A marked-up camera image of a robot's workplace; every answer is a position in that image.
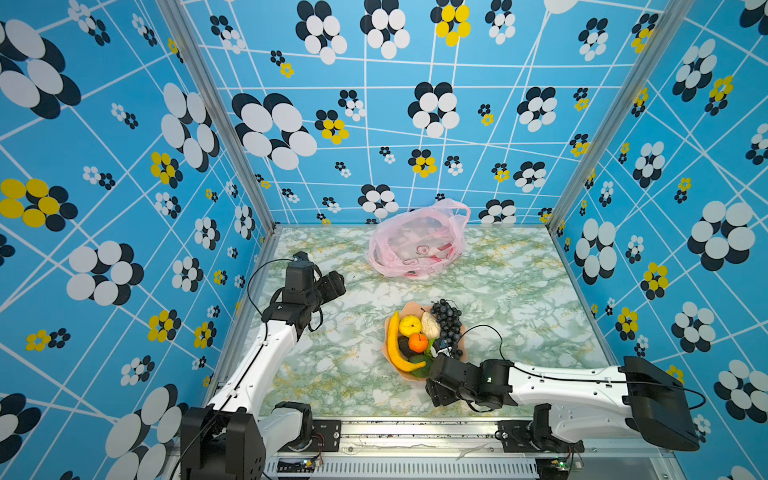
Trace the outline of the orange fake carrot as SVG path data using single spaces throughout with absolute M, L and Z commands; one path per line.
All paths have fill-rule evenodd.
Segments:
M 416 354 L 423 354 L 429 345 L 429 339 L 422 333 L 415 333 L 409 337 L 409 347 Z

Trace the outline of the dark fake grape bunch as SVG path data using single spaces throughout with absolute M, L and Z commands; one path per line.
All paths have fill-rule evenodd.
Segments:
M 460 342 L 465 331 L 461 321 L 461 310 L 450 301 L 440 299 L 432 304 L 429 312 L 436 318 L 441 327 L 439 338 L 445 338 L 451 343 L 450 353 L 444 355 L 459 360 L 464 354 Z

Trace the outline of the beige fake garlic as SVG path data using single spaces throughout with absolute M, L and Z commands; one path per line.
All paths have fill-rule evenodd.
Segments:
M 422 314 L 421 333 L 429 340 L 436 340 L 440 337 L 441 327 L 429 311 L 424 311 Z

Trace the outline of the yellow fake pear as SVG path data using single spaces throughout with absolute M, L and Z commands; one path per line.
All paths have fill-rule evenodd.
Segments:
M 398 331 L 405 337 L 411 337 L 412 335 L 420 334 L 422 332 L 421 319 L 408 315 L 400 319 Z

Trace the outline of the pink translucent plastic bag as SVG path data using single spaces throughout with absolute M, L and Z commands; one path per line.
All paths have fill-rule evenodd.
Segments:
M 470 216 L 465 204 L 445 199 L 388 219 L 373 231 L 368 263 L 388 278 L 436 275 L 464 253 Z

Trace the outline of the green fake lime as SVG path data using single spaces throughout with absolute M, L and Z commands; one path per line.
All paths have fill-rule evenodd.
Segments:
M 409 359 L 409 361 L 417 366 L 417 369 L 410 372 L 415 378 L 426 379 L 430 375 L 433 358 L 430 355 L 416 355 Z

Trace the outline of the green fake kiwi half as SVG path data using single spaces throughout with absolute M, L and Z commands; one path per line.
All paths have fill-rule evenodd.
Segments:
M 438 338 L 429 341 L 427 353 L 436 358 L 440 354 L 449 354 L 451 351 L 451 343 L 445 338 Z

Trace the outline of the dark green fake avocado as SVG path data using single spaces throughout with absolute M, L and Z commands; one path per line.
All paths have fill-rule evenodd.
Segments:
M 416 353 L 409 347 L 409 338 L 405 336 L 398 337 L 398 349 L 401 356 L 405 359 L 410 359 L 415 356 Z

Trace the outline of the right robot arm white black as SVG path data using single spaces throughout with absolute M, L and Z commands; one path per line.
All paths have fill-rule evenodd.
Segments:
M 479 413 L 530 405 L 531 421 L 500 427 L 497 438 L 522 451 L 582 453 L 588 439 L 641 438 L 681 452 L 700 440 L 683 384 L 639 357 L 591 369 L 539 367 L 503 359 L 480 365 L 439 355 L 426 391 L 435 406 L 457 401 Z

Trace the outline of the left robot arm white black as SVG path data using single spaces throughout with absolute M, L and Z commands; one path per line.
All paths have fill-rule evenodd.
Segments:
M 345 279 L 323 273 L 304 252 L 286 261 L 283 287 L 260 310 L 261 341 L 250 348 L 206 406 L 191 408 L 180 426 L 180 455 L 172 479 L 264 479 L 267 461 L 286 446 L 312 438 L 310 405 L 281 402 L 259 416 L 269 387 L 288 354 L 323 305 L 343 296 Z

